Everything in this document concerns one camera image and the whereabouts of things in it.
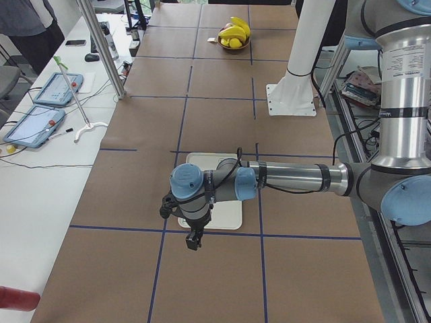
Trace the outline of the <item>yellow lemon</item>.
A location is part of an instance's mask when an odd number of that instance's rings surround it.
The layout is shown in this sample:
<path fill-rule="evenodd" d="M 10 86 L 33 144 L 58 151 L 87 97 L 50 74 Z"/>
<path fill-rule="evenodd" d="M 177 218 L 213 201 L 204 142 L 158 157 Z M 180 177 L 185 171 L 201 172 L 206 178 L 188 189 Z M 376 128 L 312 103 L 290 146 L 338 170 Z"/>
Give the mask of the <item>yellow lemon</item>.
<path fill-rule="evenodd" d="M 231 38 L 230 39 L 230 48 L 240 48 L 243 44 L 238 38 Z"/>

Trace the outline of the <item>white rectangular bear tray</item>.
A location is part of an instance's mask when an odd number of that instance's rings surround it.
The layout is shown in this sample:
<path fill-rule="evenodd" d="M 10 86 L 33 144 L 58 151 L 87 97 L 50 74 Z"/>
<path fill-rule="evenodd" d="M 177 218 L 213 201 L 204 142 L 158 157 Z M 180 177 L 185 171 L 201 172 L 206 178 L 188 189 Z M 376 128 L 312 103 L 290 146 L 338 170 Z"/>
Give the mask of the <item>white rectangular bear tray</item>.
<path fill-rule="evenodd" d="M 186 162 L 195 164 L 201 171 L 215 170 L 224 159 L 236 159 L 233 153 L 197 153 L 187 155 Z M 211 210 L 211 221 L 205 229 L 237 230 L 242 225 L 242 203 L 240 201 L 217 202 Z"/>

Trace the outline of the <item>brown wicker basket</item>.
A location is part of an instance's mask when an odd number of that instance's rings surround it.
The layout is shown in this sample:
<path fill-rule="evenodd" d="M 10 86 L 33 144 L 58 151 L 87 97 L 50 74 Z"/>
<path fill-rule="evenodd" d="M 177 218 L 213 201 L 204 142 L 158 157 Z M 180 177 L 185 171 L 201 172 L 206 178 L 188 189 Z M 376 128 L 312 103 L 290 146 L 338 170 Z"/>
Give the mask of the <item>brown wicker basket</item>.
<path fill-rule="evenodd" d="M 241 42 L 238 38 L 221 38 L 217 37 L 217 43 L 226 50 L 242 50 L 246 48 L 251 42 L 250 38 L 247 38 L 244 42 Z"/>

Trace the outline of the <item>blue teach pendant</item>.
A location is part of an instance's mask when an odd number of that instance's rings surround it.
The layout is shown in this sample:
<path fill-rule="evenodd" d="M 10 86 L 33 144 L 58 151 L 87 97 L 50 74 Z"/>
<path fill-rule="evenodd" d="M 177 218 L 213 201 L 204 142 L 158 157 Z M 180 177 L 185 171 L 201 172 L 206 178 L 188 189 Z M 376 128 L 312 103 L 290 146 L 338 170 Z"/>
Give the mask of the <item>blue teach pendant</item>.
<path fill-rule="evenodd" d="M 44 87 L 33 98 L 35 104 L 66 106 L 72 100 L 72 93 L 61 72 L 51 75 Z"/>
<path fill-rule="evenodd" d="M 4 136 L 6 143 L 29 148 L 40 147 L 63 122 L 65 111 L 35 104 Z"/>

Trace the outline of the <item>yellow banana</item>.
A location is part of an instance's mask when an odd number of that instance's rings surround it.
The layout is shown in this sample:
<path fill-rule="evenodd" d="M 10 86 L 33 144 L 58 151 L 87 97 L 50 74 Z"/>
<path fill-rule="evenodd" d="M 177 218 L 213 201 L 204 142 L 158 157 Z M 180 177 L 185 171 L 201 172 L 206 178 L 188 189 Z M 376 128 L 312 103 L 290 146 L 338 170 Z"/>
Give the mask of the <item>yellow banana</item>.
<path fill-rule="evenodd" d="M 250 37 L 251 29 L 250 29 L 249 25 L 243 19 L 236 17 L 236 16 L 232 16 L 230 18 L 230 20 L 233 24 L 240 26 L 244 30 L 247 38 Z"/>
<path fill-rule="evenodd" d="M 218 36 L 220 38 L 238 38 L 242 42 L 245 42 L 247 39 L 244 29 L 240 26 L 225 28 L 219 32 Z"/>

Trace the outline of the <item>far blue teach pendant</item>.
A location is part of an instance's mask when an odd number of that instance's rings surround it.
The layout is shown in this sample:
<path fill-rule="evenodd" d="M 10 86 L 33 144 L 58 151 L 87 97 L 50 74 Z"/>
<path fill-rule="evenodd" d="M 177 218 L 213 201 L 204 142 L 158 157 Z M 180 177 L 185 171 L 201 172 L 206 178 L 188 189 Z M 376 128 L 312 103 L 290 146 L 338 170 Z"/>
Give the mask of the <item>far blue teach pendant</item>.
<path fill-rule="evenodd" d="M 33 98 L 35 104 L 66 106 L 72 100 L 72 93 L 61 72 L 51 75 L 44 87 Z"/>

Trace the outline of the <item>stack of cloth books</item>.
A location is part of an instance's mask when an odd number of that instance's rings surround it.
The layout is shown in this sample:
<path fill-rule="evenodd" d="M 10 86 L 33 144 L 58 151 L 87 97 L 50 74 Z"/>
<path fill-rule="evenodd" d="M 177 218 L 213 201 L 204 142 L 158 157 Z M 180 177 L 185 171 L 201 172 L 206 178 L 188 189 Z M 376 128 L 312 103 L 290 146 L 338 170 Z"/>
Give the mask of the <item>stack of cloth books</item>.
<path fill-rule="evenodd" d="M 358 67 L 346 75 L 341 95 L 365 106 L 380 104 L 382 81 L 377 67 Z"/>

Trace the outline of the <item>aluminium frame post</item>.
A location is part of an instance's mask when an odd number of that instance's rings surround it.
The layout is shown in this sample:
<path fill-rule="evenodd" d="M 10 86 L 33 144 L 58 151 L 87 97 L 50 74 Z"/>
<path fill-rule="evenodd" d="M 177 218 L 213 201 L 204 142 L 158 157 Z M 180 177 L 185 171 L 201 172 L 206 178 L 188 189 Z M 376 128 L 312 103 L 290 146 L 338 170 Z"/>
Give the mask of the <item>aluminium frame post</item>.
<path fill-rule="evenodd" d="M 108 48 L 108 43 L 102 32 L 91 1 L 81 1 L 80 7 L 82 15 L 84 16 L 84 19 L 90 30 L 90 34 L 94 39 L 94 42 L 98 49 L 98 53 L 104 65 L 105 71 L 115 90 L 117 98 L 119 100 L 122 100 L 125 97 L 126 91 L 124 89 L 121 78 L 119 77 L 117 68 L 115 67 L 114 61 Z"/>

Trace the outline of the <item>near blue teach pendant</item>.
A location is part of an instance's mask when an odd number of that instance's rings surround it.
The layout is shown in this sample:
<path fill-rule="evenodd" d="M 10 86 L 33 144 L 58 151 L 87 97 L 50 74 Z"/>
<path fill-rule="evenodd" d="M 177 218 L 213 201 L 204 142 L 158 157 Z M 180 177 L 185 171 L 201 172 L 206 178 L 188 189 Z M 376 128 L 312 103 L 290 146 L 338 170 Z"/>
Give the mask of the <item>near blue teach pendant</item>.
<path fill-rule="evenodd" d="M 65 111 L 35 104 L 4 136 L 6 143 L 29 148 L 40 147 L 63 122 Z"/>

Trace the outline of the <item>black smartphone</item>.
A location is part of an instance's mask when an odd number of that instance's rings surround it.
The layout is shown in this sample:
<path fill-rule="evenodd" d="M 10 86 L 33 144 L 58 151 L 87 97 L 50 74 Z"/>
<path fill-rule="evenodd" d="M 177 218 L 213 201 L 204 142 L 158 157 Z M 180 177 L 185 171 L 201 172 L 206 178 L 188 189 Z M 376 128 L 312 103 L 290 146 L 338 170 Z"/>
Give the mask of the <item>black smartphone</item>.
<path fill-rule="evenodd" d="M 80 39 L 80 40 L 68 40 L 65 43 L 66 46 L 85 46 L 86 45 L 86 40 L 85 39 Z"/>

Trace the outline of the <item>red cylinder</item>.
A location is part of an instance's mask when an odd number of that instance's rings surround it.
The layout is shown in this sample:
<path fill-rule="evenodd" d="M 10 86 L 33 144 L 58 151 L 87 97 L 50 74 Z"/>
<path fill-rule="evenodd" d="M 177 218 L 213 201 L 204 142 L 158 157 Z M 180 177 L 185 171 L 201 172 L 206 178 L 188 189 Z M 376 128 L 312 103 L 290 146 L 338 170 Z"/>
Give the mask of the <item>red cylinder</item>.
<path fill-rule="evenodd" d="M 1 286 L 1 309 L 29 312 L 39 301 L 39 293 Z"/>

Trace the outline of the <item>black marker pen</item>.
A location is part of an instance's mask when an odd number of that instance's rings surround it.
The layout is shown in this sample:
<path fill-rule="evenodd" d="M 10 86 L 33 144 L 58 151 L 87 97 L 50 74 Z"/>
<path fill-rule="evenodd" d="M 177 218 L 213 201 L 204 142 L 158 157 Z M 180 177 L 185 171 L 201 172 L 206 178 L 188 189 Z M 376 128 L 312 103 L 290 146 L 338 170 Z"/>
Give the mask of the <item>black marker pen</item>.
<path fill-rule="evenodd" d="M 52 139 L 54 139 L 55 137 L 58 137 L 58 136 L 61 136 L 61 135 L 65 135 L 65 134 L 67 134 L 67 133 L 71 133 L 71 132 L 73 132 L 73 128 L 69 128 L 69 129 L 66 129 L 66 130 L 64 130 L 64 131 L 61 131 L 61 132 L 55 133 L 55 134 L 51 135 L 47 140 L 52 140 Z"/>

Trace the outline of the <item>black computer mouse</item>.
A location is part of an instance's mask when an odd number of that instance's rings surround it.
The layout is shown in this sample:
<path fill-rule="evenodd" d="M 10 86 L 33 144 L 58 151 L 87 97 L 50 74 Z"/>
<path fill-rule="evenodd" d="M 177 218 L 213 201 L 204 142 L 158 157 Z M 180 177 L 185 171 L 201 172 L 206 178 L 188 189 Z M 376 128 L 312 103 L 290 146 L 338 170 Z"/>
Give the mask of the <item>black computer mouse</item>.
<path fill-rule="evenodd" d="M 99 60 L 100 60 L 99 55 L 94 54 L 94 53 L 86 54 L 85 57 L 84 57 L 84 61 L 88 62 L 88 63 L 96 62 L 96 61 L 99 61 Z"/>

